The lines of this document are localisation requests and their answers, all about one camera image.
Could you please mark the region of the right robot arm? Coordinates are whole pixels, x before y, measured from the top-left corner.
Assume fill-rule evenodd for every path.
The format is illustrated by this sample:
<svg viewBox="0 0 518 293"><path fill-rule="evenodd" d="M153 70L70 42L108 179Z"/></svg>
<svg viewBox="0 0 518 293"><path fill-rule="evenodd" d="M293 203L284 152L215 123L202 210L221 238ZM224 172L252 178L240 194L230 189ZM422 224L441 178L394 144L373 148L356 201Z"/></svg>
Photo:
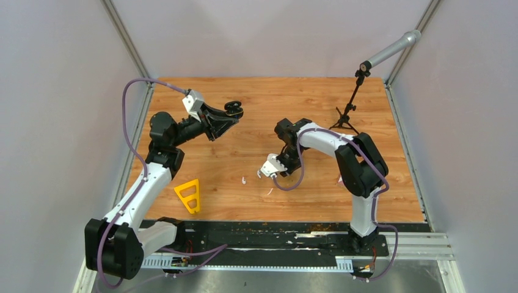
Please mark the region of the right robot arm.
<svg viewBox="0 0 518 293"><path fill-rule="evenodd" d="M280 154L269 154L260 172L276 180L296 170L304 171L302 154L314 149L337 162L340 178L352 194L352 220L349 246L357 255L364 255L373 247L379 194L389 189L386 179L388 167L372 138L361 132L355 136L322 128L309 119L295 123L284 118L275 128L277 137L285 144Z"/></svg>

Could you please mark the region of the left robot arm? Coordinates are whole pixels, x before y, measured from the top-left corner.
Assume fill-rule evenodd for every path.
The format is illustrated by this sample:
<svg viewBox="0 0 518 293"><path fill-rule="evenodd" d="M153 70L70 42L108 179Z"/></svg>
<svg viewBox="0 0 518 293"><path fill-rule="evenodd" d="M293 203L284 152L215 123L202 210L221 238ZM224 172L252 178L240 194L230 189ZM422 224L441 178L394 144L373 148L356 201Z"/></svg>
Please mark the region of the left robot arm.
<svg viewBox="0 0 518 293"><path fill-rule="evenodd" d="M102 219L90 219L85 233L86 267L121 279L136 276L143 261L163 247L182 251L187 244L184 224L161 217L142 230L140 225L157 196L180 170L183 143L202 134L214 141L239 122L241 102L219 110L202 103L196 115L177 122L167 112L150 119L150 144L143 169L122 200Z"/></svg>

